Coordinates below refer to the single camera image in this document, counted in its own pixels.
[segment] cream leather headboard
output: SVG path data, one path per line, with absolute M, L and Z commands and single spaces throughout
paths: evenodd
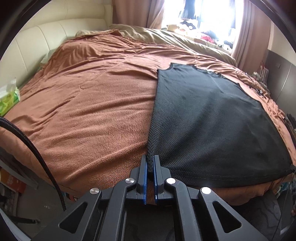
M 17 86 L 34 75 L 40 61 L 78 30 L 106 30 L 112 0 L 52 0 L 20 30 L 0 60 L 0 87 L 14 77 Z

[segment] floor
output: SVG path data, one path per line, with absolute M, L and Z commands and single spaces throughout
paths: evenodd
M 36 175 L 34 179 L 39 183 L 38 189 L 35 190 L 27 186 L 25 192 L 19 197 L 17 205 L 18 217 L 40 220 L 39 224 L 18 224 L 18 227 L 30 238 L 34 237 L 63 212 L 59 196 L 54 187 Z M 72 201 L 67 198 L 65 198 L 65 202 L 67 207 L 72 204 Z

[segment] silver bolt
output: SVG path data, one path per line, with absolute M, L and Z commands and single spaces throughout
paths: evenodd
M 174 184 L 175 182 L 176 182 L 176 179 L 174 179 L 174 178 L 168 178 L 167 180 L 166 180 L 166 182 L 168 183 L 168 184 Z
M 98 194 L 100 192 L 100 189 L 98 189 L 98 188 L 92 188 L 89 192 L 91 194 Z
M 133 179 L 132 177 L 129 177 L 129 178 L 126 179 L 127 184 L 132 184 L 134 182 L 135 182 L 135 179 Z
M 202 191 L 203 194 L 210 194 L 211 193 L 211 189 L 208 188 L 208 187 L 203 187 L 201 189 L 201 191 Z

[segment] black mesh fabric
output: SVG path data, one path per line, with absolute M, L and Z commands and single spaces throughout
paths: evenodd
M 186 185 L 240 187 L 291 173 L 291 157 L 260 102 L 227 78 L 194 66 L 158 70 L 148 138 L 152 156 Z

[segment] brown curtain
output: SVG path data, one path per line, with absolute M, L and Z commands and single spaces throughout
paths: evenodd
M 252 74 L 260 66 L 269 43 L 270 19 L 249 0 L 236 0 L 236 30 L 231 56 L 238 68 Z
M 161 29 L 165 0 L 113 0 L 113 23 Z

